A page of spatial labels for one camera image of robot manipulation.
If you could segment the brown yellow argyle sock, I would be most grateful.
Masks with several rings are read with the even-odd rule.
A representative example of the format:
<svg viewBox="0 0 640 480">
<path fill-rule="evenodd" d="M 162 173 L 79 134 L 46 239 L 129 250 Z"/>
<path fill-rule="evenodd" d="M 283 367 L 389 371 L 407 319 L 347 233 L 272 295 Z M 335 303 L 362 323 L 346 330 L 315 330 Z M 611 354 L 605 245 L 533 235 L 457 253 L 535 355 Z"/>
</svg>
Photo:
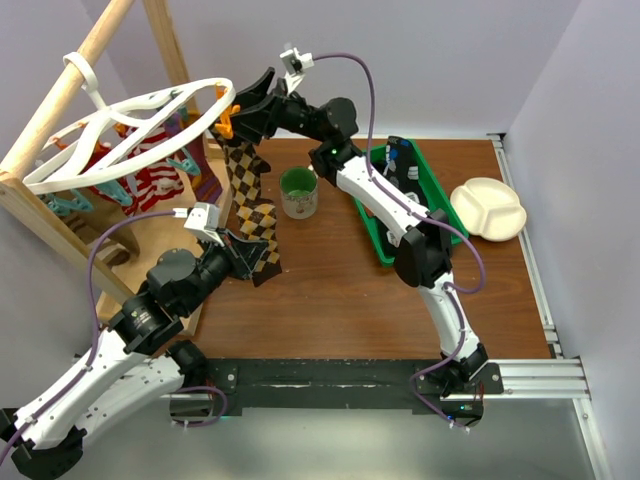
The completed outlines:
<svg viewBox="0 0 640 480">
<path fill-rule="evenodd" d="M 282 273 L 276 237 L 277 209 L 262 191 L 261 177 L 271 171 L 271 166 L 251 142 L 239 137 L 226 139 L 215 128 L 210 132 L 224 155 L 240 234 L 247 240 L 268 243 L 253 273 L 253 284 L 259 287 Z"/>
</svg>

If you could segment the maroon purple sock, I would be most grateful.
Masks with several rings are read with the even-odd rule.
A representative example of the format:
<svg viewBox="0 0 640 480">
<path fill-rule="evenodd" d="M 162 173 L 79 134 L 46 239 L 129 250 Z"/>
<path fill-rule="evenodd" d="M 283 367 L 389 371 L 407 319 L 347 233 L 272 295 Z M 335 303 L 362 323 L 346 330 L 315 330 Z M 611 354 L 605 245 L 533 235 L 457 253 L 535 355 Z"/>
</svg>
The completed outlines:
<svg viewBox="0 0 640 480">
<path fill-rule="evenodd" d="M 223 193 L 221 182 L 207 161 L 202 133 L 169 156 L 168 163 L 187 175 L 198 202 L 215 204 Z"/>
</svg>

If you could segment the black blue logo sock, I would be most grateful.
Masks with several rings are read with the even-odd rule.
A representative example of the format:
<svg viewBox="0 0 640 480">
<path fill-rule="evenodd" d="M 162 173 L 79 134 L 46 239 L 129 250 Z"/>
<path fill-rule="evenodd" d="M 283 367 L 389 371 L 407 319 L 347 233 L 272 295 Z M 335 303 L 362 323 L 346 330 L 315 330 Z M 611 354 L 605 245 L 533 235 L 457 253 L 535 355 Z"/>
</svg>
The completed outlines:
<svg viewBox="0 0 640 480">
<path fill-rule="evenodd" d="M 388 137 L 383 176 L 407 197 L 419 201 L 419 169 L 414 148 L 407 139 L 398 136 Z"/>
</svg>

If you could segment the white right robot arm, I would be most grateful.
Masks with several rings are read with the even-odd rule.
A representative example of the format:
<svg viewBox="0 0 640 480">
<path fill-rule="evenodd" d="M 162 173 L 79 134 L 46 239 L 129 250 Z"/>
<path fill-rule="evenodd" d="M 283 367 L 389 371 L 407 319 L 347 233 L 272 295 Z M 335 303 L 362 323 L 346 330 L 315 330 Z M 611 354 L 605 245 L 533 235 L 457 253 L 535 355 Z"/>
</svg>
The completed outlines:
<svg viewBox="0 0 640 480">
<path fill-rule="evenodd" d="M 253 144 L 279 129 L 317 141 L 309 152 L 315 173 L 368 208 L 399 243 L 394 270 L 422 297 L 443 357 L 421 376 L 459 393 L 476 386 L 488 355 L 460 304 L 465 290 L 454 281 L 451 238 L 460 232 L 444 210 L 430 211 L 410 200 L 372 167 L 352 140 L 358 131 L 354 103 L 336 97 L 312 106 L 268 68 L 236 94 L 230 122 L 235 136 Z"/>
</svg>

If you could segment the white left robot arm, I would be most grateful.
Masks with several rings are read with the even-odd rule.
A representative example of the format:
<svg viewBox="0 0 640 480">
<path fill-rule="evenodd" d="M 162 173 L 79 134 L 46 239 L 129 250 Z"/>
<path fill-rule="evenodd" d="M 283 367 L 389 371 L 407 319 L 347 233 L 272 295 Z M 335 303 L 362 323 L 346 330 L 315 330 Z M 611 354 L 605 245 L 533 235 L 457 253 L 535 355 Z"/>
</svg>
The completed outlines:
<svg viewBox="0 0 640 480">
<path fill-rule="evenodd" d="M 251 278 L 268 243 L 226 229 L 209 231 L 198 243 L 200 256 L 186 249 L 161 255 L 84 356 L 29 404 L 2 410 L 5 455 L 22 475 L 57 479 L 136 411 L 165 394 L 205 385 L 204 354 L 176 338 L 182 320 L 226 278 Z"/>
</svg>

